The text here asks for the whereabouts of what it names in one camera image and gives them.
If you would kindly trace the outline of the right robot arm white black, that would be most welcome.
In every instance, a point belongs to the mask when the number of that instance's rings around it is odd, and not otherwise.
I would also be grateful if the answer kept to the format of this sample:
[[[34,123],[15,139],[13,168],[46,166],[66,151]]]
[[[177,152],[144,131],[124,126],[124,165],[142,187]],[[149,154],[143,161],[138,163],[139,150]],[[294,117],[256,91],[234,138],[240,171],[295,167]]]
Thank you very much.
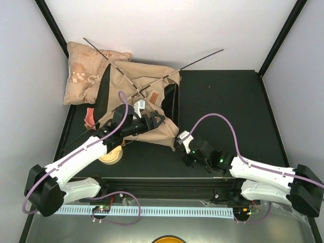
[[[179,139],[184,146],[183,159],[188,166],[198,163],[210,173],[229,173],[242,181],[230,191],[236,204],[265,200],[291,206],[308,217],[318,217],[323,198],[323,183],[307,166],[284,168],[266,165],[215,150],[207,141],[189,136]]]

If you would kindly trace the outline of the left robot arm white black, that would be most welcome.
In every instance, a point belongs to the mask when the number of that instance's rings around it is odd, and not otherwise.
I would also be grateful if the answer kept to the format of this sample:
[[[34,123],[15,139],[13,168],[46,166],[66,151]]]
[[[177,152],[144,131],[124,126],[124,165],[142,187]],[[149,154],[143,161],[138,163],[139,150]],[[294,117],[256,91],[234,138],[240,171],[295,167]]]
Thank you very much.
[[[120,146],[125,137],[137,136],[158,128],[165,116],[156,111],[138,115],[131,105],[117,107],[113,117],[98,128],[80,147],[45,167],[29,170],[24,190],[25,201],[44,217],[56,213],[64,204],[90,198],[103,202],[109,190],[94,178],[71,182],[78,172]]]

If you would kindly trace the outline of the beige pet tent fabric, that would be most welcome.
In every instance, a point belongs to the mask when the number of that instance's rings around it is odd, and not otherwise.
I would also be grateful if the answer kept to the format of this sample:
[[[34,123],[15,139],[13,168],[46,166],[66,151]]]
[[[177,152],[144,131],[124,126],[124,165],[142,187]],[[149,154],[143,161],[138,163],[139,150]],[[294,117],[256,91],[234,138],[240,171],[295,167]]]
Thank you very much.
[[[179,133],[180,81],[180,73],[167,66],[124,61],[108,65],[102,76],[93,113],[96,127],[103,126],[113,117],[113,110],[121,105],[118,92],[123,91],[131,106],[137,102],[145,106],[141,116],[155,112],[166,118],[158,128],[139,136],[127,136],[126,139],[174,148]]]

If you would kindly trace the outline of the black tent pole one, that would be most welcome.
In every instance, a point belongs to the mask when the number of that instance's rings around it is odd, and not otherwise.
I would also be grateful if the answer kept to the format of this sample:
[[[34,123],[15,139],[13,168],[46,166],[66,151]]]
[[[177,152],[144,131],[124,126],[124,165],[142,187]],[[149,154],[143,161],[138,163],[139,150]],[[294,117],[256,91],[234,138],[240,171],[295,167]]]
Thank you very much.
[[[131,98],[135,98],[135,97],[141,97],[141,99],[145,100],[147,103],[149,102],[148,99],[146,98],[146,96],[143,94],[143,92],[150,88],[152,85],[154,85],[155,83],[158,82],[162,82],[164,79],[170,78],[175,74],[179,74],[179,69],[178,70],[173,70],[172,72],[165,74],[163,77],[156,79],[155,81],[153,81],[152,83],[148,84],[147,86],[139,89],[132,80],[130,80],[128,78],[128,76],[126,75],[125,72],[123,72],[114,62],[110,61],[110,59],[108,57],[106,57],[97,47],[95,47],[88,39],[86,39],[85,37],[83,37],[83,40],[85,40],[92,48],[94,48],[101,56],[103,56],[107,62],[109,63],[109,65],[111,67],[113,67],[114,69],[116,69],[127,81],[128,83],[130,83],[132,85],[132,87],[136,90],[136,93],[134,93],[131,96],[127,97],[127,100],[131,99]],[[140,71],[157,71],[157,65],[150,65],[150,64],[142,64],[142,63],[132,63],[132,62],[126,62],[126,67],[137,67],[139,68]]]

